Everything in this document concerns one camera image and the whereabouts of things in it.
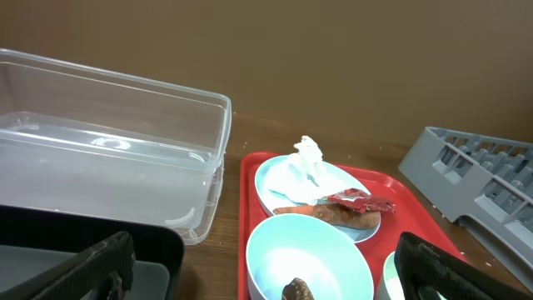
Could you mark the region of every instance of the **tray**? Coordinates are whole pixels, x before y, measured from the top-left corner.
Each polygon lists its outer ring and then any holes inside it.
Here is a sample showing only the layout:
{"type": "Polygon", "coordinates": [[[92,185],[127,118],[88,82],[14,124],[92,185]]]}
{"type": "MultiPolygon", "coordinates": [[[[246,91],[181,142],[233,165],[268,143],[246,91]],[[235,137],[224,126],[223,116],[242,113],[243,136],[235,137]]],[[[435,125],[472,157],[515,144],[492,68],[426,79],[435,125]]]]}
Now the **tray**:
{"type": "Polygon", "coordinates": [[[168,228],[6,206],[0,206],[0,228],[0,293],[127,231],[136,261],[126,300],[176,296],[185,246],[168,228]]]}
{"type": "MultiPolygon", "coordinates": [[[[245,156],[241,162],[239,300],[250,298],[247,288],[246,266],[248,237],[253,228],[267,218],[267,214],[259,203],[254,186],[254,177],[261,163],[277,155],[269,152],[255,152],[245,156]]],[[[465,260],[429,213],[418,202],[418,199],[399,181],[380,172],[355,167],[338,167],[361,181],[372,195],[390,198],[396,204],[395,214],[382,214],[381,229],[376,235],[365,242],[357,244],[371,269],[375,288],[377,288],[377,284],[380,281],[386,257],[396,250],[400,234],[404,231],[414,233],[449,254],[463,261],[465,260]]]]}

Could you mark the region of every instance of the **transparent bin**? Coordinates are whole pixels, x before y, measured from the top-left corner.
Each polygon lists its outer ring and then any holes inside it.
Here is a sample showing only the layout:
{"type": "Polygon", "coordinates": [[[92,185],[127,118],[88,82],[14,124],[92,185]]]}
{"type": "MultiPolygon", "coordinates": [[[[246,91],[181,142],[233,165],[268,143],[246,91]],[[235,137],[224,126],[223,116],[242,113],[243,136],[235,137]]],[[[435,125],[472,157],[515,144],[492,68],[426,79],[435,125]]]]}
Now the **transparent bin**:
{"type": "Polygon", "coordinates": [[[230,99],[0,49],[0,204],[207,235],[230,99]]]}

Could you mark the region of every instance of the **wooden table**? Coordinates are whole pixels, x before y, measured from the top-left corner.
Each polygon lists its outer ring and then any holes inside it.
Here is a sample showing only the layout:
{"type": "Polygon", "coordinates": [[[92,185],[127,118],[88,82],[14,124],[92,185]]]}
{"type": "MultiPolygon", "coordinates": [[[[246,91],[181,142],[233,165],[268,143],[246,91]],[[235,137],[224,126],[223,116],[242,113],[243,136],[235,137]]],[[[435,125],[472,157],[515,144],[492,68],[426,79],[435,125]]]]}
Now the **wooden table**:
{"type": "Polygon", "coordinates": [[[267,151],[292,153],[292,144],[301,135],[311,136],[329,163],[368,168],[389,174],[404,183],[421,201],[450,240],[464,253],[468,262],[484,273],[518,288],[527,289],[495,260],[463,227],[448,222],[440,212],[398,171],[409,147],[386,142],[338,136],[334,132],[315,132],[295,124],[286,124],[236,112],[225,157],[224,186],[211,231],[204,242],[188,246],[182,266],[178,298],[237,299],[237,256],[239,233],[240,163],[248,153],[267,151]]]}

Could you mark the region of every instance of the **dish rack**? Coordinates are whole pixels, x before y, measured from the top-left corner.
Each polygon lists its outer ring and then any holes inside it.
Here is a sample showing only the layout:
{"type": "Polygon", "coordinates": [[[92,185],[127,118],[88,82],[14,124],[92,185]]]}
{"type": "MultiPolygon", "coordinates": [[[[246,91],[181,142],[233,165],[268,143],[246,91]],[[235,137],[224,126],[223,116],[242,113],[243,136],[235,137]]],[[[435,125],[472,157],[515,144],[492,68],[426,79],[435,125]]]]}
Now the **dish rack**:
{"type": "Polygon", "coordinates": [[[533,144],[426,127],[399,169],[533,291],[533,144]]]}

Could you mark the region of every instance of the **brown wall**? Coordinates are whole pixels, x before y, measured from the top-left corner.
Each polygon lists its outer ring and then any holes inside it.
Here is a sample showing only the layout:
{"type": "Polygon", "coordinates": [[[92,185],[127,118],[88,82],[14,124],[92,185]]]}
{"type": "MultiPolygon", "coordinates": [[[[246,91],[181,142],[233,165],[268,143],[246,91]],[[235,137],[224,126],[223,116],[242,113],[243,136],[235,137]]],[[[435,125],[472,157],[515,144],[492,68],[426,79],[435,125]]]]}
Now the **brown wall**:
{"type": "Polygon", "coordinates": [[[411,144],[432,125],[533,142],[530,0],[5,0],[0,47],[346,135],[411,144]]]}

